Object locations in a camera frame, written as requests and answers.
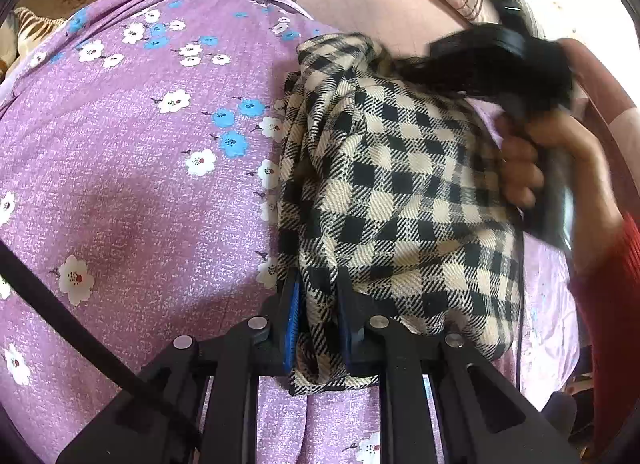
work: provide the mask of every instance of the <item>checkered fabric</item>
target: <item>checkered fabric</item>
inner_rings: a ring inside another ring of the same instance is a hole
[[[521,232],[481,119],[462,99],[398,80],[407,60],[364,35],[313,38],[298,58],[278,197],[278,283],[296,264],[305,298],[291,393],[375,382],[342,362],[339,267],[412,332],[455,323],[500,357],[518,320]]]

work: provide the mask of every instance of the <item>metal screw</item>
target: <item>metal screw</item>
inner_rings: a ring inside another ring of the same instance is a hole
[[[182,334],[174,339],[174,347],[180,350],[188,349],[192,343],[193,338],[186,334]]]
[[[449,332],[449,334],[444,336],[444,341],[454,349],[459,349],[465,344],[465,339],[457,332]]]
[[[375,316],[371,316],[369,318],[369,324],[374,329],[384,329],[389,326],[389,319],[386,316],[380,316],[380,314],[376,314]]]
[[[254,316],[249,318],[247,322],[251,329],[260,330],[264,329],[267,326],[267,319],[264,316]]]

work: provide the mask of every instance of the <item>person's arm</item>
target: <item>person's arm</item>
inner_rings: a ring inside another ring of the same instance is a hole
[[[591,337],[597,454],[640,397],[640,234],[631,217],[620,236],[600,264],[569,286]]]
[[[502,133],[502,188],[520,208],[535,203],[533,190],[544,183],[535,165],[536,149]],[[542,147],[566,149],[574,158],[575,199],[570,290],[591,336],[594,365],[594,442],[602,452],[615,437],[640,397],[637,345],[640,340],[640,234],[616,205],[609,168],[598,140],[569,114],[553,112],[527,126]]]

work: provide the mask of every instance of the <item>human hand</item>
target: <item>human hand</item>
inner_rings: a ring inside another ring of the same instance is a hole
[[[575,270],[586,273],[597,266],[622,234],[623,218],[616,205],[609,167],[598,139],[567,112],[556,110],[525,127],[531,141],[513,135],[513,125],[502,115],[496,128],[503,137],[502,193],[521,209],[536,202],[534,191],[544,184],[536,166],[536,146],[561,148],[574,159],[574,231],[572,258]]]

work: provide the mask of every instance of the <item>black cable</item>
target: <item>black cable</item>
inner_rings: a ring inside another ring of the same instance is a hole
[[[94,367],[132,397],[142,400],[149,407],[166,416],[173,423],[174,428],[185,437],[188,444],[196,448],[200,447],[200,432],[193,423],[85,329],[1,240],[0,275],[13,287],[18,296],[31,305],[44,321]]]

